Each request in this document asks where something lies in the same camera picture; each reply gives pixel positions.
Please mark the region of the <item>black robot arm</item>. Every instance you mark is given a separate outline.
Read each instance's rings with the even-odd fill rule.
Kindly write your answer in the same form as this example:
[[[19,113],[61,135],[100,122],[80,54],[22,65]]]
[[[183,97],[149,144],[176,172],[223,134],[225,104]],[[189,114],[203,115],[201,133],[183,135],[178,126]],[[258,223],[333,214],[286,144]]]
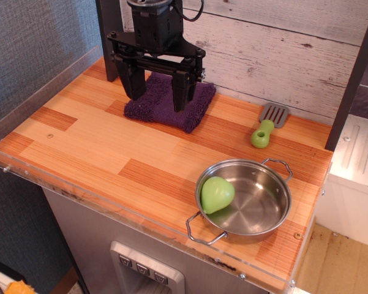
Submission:
[[[182,111],[203,80],[206,52],[183,36],[182,1],[128,1],[133,32],[110,32],[111,54],[127,96],[138,100],[146,92],[145,71],[172,77],[173,105]]]

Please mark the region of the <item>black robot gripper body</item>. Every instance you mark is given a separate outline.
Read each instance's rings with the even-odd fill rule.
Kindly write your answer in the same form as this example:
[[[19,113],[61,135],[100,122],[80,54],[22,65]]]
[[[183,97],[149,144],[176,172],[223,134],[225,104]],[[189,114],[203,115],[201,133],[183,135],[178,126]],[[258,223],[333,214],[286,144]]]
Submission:
[[[127,59],[135,59],[138,67],[165,75],[176,70],[193,72],[197,82],[204,79],[203,58],[206,53],[200,47],[185,40],[184,21],[196,21],[197,15],[184,15],[181,3],[129,3],[132,11],[133,31],[108,35],[113,44],[111,53]]]

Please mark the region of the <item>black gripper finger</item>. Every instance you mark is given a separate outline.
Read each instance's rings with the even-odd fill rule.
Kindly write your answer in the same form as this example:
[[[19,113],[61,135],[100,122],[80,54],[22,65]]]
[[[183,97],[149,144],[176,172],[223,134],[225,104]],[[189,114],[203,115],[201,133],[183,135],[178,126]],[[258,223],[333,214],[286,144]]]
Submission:
[[[146,92],[145,70],[138,67],[135,59],[114,55],[114,62],[126,95],[138,100]]]
[[[197,85],[197,76],[193,72],[176,70],[172,75],[174,111],[183,111],[192,101]]]

